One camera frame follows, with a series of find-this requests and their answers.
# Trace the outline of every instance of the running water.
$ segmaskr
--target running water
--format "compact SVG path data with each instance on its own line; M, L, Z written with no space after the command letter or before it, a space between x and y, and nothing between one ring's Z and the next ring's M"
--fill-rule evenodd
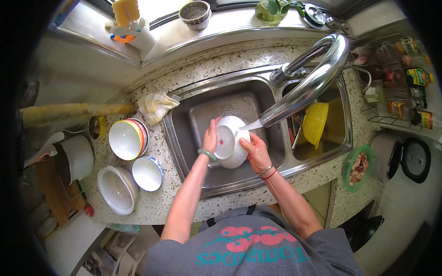
M259 122L259 120L256 120L251 124L240 127L239 130L252 130L252 129L259 129L261 127L263 127L263 125Z

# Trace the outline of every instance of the hand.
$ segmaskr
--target hand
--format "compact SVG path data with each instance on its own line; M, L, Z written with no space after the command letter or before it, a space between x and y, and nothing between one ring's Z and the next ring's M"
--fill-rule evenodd
M267 147L264 141L253 132L250 133L250 141L251 143L244 138L241 138L240 144L249 152L247 159L250 161L253 170L256 173L260 173L270 167L272 162L270 161L269 153L267 152Z
M210 125L204 132L204 136L202 138L201 148L210 152L211 154L213 154L215 148L217 147L217 123L220 120L221 117L210 120Z

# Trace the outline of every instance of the dish towel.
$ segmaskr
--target dish towel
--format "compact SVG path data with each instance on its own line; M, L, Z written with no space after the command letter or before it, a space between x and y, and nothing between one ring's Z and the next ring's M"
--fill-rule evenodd
M144 119L150 126L158 124L169 110L179 105L181 98L166 95L165 91L149 93L138 100L138 109L143 113Z

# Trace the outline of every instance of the granite countertop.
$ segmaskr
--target granite countertop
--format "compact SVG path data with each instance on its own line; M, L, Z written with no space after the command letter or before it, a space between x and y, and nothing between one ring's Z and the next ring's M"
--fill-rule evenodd
M114 102L134 103L142 95L150 92L170 92L217 75L288 62L315 42L316 39L266 39L240 42L203 51L144 75L122 91L122 94ZM362 144L370 143L374 131L379 129L379 125L367 121L372 110L369 110L370 107L364 103L356 71L349 69L344 71L343 75L351 108L353 147L359 147ZM127 117L108 116L107 131L113 123ZM133 117L143 120L140 112L137 112ZM100 169L108 165L121 166L130 171L133 161L119 159L112 152L107 135L100 140L92 140L95 166L84 182L88 190L87 200L95 209L95 221L147 225L165 223L174 195L181 185L181 179L164 137L162 124L148 126L148 129L150 141L144 155L153 156L160 160L164 166L164 181L160 189L155 192L150 193L140 189L140 199L136 203L134 211L126 216L117 215L108 207L98 190L97 175ZM305 193L331 181L327 227L335 227L345 222L372 200L380 197L384 188L383 185L368 181L357 193L347 192L340 176L344 158L344 155L340 156L287 178L289 183L300 193ZM276 200L264 185L243 192L201 200L194 220L202 221L241 206L273 203L276 203Z

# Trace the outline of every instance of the sink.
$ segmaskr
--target sink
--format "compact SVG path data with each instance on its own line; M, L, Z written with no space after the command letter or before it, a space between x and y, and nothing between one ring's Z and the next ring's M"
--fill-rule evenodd
M299 82L289 84L285 87L282 95L289 93ZM310 144L300 130L300 135L293 150L293 155L298 160L309 160L327 152L339 148L345 143L346 138L346 121L344 115L344 105L339 91L339 83L333 83L321 96L318 102L328 102L328 116L325 122L324 131L322 132L319 146L317 149Z
M269 82L270 74L280 66L269 65L233 72L168 93L169 96L181 97L180 105L164 117L163 126L182 181L198 156L197 150L201 147L201 139L210 119L233 115L246 124L254 122L264 110L301 81L290 80L282 87L272 86ZM342 76L318 100L329 102L330 107L317 150L301 134L292 151L287 120L269 128L252 130L266 142L273 165L284 177L332 160L352 149L350 107ZM263 184L248 160L233 170L211 162L201 198L216 197Z

